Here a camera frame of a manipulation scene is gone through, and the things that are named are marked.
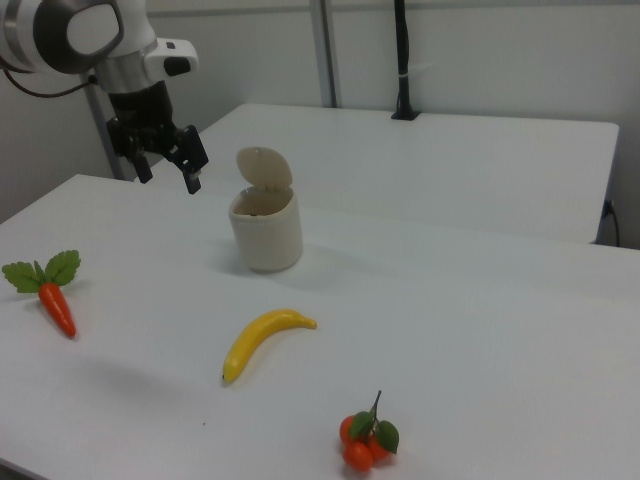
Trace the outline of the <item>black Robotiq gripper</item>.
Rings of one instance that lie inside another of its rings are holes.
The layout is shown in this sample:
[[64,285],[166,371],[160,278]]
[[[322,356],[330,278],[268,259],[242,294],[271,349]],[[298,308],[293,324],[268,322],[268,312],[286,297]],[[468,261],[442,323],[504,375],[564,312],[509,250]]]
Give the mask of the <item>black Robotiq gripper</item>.
[[201,188],[199,175],[209,158],[193,125],[179,129],[164,81],[133,93],[108,95],[114,117],[107,122],[116,154],[125,154],[140,183],[153,178],[145,152],[167,154],[181,172],[189,194]]

